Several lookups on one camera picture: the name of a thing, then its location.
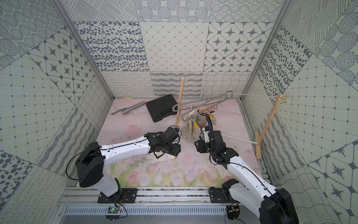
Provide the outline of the grey clip hanger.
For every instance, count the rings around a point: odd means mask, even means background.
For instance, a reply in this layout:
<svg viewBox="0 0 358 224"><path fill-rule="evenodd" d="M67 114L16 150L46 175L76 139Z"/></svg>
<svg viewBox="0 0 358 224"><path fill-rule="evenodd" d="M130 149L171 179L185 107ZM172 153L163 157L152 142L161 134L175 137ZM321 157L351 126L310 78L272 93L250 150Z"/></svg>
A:
<svg viewBox="0 0 358 224"><path fill-rule="evenodd" d="M209 99L201 99L201 100L195 100L195 101L190 101L190 102L186 102L186 103L180 103L180 104L176 104L175 106L172 107L172 110L174 112L181 112L181 111L186 111L184 114L182 114L182 121L186 122L189 119L195 117L196 115L200 114L198 112L198 110L200 109L201 106L205 106L206 109L208 109L208 106L210 103L212 103L213 105L218 103L221 104L229 99L232 99L234 96L234 92L233 91L227 91L224 93L219 94L216 97L213 98L209 98ZM189 118L189 113L195 110L195 114L193 117Z"/></svg>

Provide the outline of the blue dotted glove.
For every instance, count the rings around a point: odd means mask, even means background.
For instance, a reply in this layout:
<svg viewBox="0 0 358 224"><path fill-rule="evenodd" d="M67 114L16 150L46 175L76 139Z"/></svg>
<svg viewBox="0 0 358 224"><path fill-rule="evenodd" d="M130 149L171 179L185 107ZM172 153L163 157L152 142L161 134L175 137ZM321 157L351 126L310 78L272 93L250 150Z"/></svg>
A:
<svg viewBox="0 0 358 224"><path fill-rule="evenodd" d="M177 159L177 157L170 154L164 154L158 158L158 161L166 161L166 160L173 160L173 159Z"/></svg>
<svg viewBox="0 0 358 224"><path fill-rule="evenodd" d="M211 122L212 122L213 126L214 126L214 125L217 125L217 119L216 119L215 113L210 113L210 114L209 114L209 117L210 117L210 119L211 119Z"/></svg>

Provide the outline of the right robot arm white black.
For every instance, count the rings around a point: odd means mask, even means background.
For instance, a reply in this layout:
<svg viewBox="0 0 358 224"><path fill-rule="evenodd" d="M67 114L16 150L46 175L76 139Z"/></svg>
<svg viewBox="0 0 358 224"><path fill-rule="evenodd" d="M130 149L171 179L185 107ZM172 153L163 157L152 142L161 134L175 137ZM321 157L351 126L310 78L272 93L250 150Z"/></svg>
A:
<svg viewBox="0 0 358 224"><path fill-rule="evenodd" d="M199 153L208 153L213 165L222 165L235 175L222 184L223 195L243 204L262 224L298 224L299 219L291 194L277 189L253 171L239 154L227 147L220 131L213 130L210 115L207 126L195 142Z"/></svg>

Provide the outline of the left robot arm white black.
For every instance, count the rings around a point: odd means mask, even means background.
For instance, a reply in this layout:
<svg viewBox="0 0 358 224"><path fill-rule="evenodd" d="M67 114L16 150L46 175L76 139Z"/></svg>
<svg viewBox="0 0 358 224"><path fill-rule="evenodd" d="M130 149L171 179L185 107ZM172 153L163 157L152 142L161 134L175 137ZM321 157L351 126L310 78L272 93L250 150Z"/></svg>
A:
<svg viewBox="0 0 358 224"><path fill-rule="evenodd" d="M156 159L165 154L178 156L181 152L181 130L170 126L163 132L146 133L132 141L114 145L99 145L93 142L87 148L73 156L69 163L75 161L77 178L81 188L94 188L106 197L120 196L122 189L119 181L104 172L104 168L123 159L153 154Z"/></svg>

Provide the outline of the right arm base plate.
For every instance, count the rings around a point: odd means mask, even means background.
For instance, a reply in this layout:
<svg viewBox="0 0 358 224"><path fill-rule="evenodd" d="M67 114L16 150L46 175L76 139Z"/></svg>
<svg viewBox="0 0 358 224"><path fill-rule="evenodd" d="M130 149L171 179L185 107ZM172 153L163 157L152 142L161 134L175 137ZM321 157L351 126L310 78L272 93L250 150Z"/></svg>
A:
<svg viewBox="0 0 358 224"><path fill-rule="evenodd" d="M208 193L211 203L238 203L231 197L227 188L210 187Z"/></svg>

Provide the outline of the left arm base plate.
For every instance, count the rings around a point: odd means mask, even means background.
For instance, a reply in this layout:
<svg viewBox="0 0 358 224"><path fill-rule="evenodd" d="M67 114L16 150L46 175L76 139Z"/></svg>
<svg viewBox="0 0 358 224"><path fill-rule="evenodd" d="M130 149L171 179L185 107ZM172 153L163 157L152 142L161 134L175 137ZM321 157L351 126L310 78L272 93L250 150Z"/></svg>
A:
<svg viewBox="0 0 358 224"><path fill-rule="evenodd" d="M108 203L135 203L137 197L137 188L125 188L116 192L114 195L108 197L104 193L100 193L97 203L108 204Z"/></svg>

